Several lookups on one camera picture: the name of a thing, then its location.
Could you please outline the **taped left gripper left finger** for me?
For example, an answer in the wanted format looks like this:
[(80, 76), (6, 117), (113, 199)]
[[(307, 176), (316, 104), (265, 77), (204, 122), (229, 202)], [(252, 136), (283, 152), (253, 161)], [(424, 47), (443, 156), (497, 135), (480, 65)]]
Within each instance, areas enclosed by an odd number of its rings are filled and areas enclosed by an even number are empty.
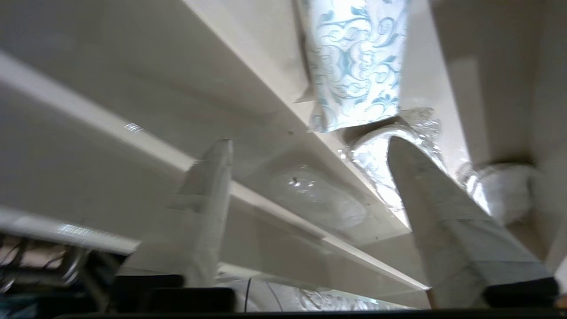
[(207, 149), (121, 265), (121, 277), (174, 275), (181, 277), (184, 287), (214, 284), (229, 211), (232, 164), (231, 140), (219, 140)]

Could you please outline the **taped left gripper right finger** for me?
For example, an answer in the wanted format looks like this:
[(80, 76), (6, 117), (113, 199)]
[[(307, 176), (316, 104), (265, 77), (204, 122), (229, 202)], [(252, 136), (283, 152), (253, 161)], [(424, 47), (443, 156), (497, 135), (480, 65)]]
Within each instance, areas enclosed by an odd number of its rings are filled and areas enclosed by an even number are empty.
[(554, 307), (559, 284), (425, 152), (392, 137), (388, 167), (437, 307)]

